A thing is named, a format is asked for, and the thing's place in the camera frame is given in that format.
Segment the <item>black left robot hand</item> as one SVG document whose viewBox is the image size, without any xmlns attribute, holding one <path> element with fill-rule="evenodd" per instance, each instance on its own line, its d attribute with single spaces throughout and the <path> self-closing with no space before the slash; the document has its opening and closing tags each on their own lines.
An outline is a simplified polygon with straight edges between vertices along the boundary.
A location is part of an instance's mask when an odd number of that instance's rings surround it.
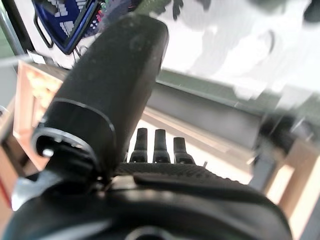
<svg viewBox="0 0 320 240">
<path fill-rule="evenodd" d="M 248 185 L 194 163 L 182 137 L 178 157 L 125 162 L 169 40 L 167 26 L 127 14 L 68 73 L 31 136 L 48 157 L 17 180 L 5 240 L 290 240 L 281 209 Z"/>
</svg>

